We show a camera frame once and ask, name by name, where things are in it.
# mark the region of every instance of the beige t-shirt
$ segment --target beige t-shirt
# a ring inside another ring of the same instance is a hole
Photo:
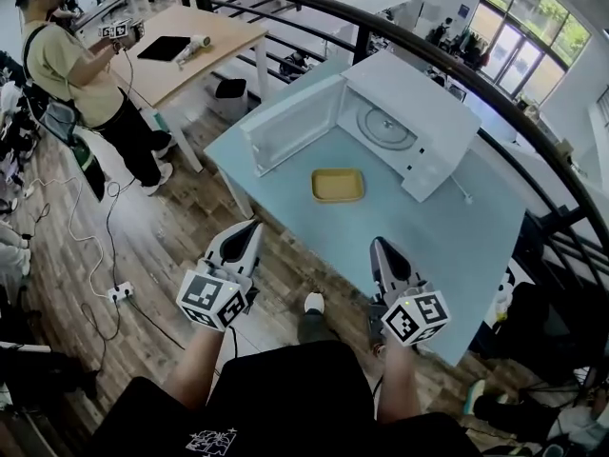
[[[47,26],[31,41],[28,71],[33,82],[55,98],[74,100],[82,115],[83,125],[99,127],[110,120],[121,105],[123,94],[109,74],[102,71],[84,87],[69,85],[66,77],[80,57],[92,58],[78,40],[55,24],[30,22],[26,24],[23,42],[40,26]]]

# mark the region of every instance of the black shirt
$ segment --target black shirt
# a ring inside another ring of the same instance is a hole
[[[225,364],[201,411],[134,379],[87,455],[480,455],[454,420],[374,420],[368,383],[340,342],[279,348]]]

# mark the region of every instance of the white sneaker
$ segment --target white sneaker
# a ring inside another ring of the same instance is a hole
[[[169,150],[171,148],[174,148],[178,143],[175,142],[175,139],[173,137],[171,137],[171,140],[169,141],[169,144],[167,144],[167,147],[161,150],[155,150],[154,151],[154,155],[156,156],[157,159],[163,159],[165,156],[167,156],[167,153],[169,152]]]
[[[484,394],[484,380],[480,379],[476,381],[467,392],[467,399],[465,400],[465,406],[463,407],[464,415],[473,415],[474,414],[474,405],[478,398],[483,396]]]
[[[304,313],[312,309],[324,313],[324,297],[321,293],[308,293],[308,296],[304,300]]]
[[[167,182],[173,173],[173,166],[170,163],[164,163],[159,166],[159,171],[161,171],[161,181],[159,181],[158,185],[154,185],[153,187],[142,187],[144,193],[148,196],[154,194],[160,186]]]
[[[26,253],[25,253],[25,259],[23,262],[23,267],[21,268],[21,274],[23,274],[23,277],[27,277],[29,275],[29,272],[31,271],[31,250],[26,249]]]

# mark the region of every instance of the trash bin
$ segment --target trash bin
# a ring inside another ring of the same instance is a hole
[[[247,81],[223,80],[216,89],[218,114],[229,122],[237,122],[247,114]]]

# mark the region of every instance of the glass door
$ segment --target glass door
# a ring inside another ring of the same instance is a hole
[[[510,96],[522,88],[541,59],[541,51],[525,40],[499,80],[499,86]]]
[[[491,50],[488,66],[482,68],[484,74],[495,81],[521,44],[522,38],[523,35],[519,31],[509,24],[503,24]]]

